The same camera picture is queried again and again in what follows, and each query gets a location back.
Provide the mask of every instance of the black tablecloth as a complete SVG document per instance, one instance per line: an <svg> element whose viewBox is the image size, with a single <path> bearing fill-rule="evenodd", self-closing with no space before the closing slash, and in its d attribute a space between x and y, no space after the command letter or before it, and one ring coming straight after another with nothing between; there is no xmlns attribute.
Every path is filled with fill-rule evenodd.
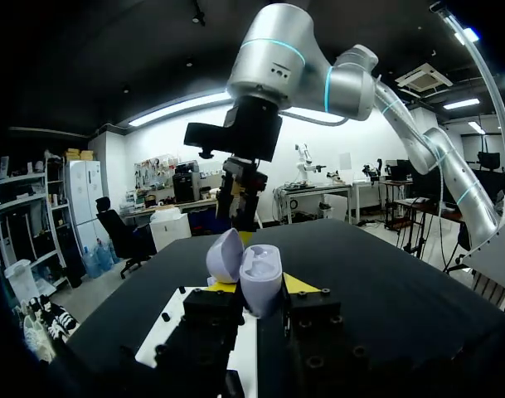
<svg viewBox="0 0 505 398"><path fill-rule="evenodd" d="M84 321L70 347L91 370L114 369L119 347L138 350L179 285L206 285L205 256L215 239L176 240L160 251ZM349 336L375 362L450 356L464 341L505 324L501 311L448 275L344 222L267 228L249 242L259 243L279 247L285 272L337 294ZM277 318L259 323L261 397L280 393L279 325Z"/></svg>

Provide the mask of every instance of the refrigerator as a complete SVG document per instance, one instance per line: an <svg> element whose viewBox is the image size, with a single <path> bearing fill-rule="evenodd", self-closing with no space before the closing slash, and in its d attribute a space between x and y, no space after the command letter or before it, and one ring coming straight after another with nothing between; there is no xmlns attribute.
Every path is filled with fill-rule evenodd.
<svg viewBox="0 0 505 398"><path fill-rule="evenodd" d="M97 239L109 241L109 235L97 219L96 199L103 197L101 181L101 162L75 160L68 162L67 195L70 199L70 211L75 224L74 232L80 252L85 253L85 246L91 251L97 245Z"/></svg>

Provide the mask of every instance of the black chair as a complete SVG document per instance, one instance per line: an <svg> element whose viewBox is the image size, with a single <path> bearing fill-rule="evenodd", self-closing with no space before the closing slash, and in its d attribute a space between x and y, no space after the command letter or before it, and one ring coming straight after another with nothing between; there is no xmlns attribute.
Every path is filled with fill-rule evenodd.
<svg viewBox="0 0 505 398"><path fill-rule="evenodd" d="M110 199L101 197L96 200L97 203L97 218L101 225L108 232L116 255L125 259L130 258L121 271L121 279L125 279L124 273L131 269L134 265L137 268L142 266L142 261L150 259L150 255L156 254L153 238L146 226L126 226L115 210L110 210Z"/></svg>

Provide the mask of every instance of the printer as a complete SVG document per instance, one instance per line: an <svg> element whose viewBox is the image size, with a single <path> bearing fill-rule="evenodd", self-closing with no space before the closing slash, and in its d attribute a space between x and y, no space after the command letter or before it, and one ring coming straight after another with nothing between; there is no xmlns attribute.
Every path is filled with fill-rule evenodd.
<svg viewBox="0 0 505 398"><path fill-rule="evenodd" d="M198 201L201 197L201 174L197 160L179 163L172 176L177 203Z"/></svg>

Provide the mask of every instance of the air conditioner vent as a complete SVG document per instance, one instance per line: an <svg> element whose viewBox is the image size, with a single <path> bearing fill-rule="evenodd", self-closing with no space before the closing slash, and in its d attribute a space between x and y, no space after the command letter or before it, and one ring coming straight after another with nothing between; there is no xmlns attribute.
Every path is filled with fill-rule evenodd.
<svg viewBox="0 0 505 398"><path fill-rule="evenodd" d="M434 67L425 63L396 79L399 87L409 87L419 93L438 87L439 85L453 85L451 80L439 73Z"/></svg>

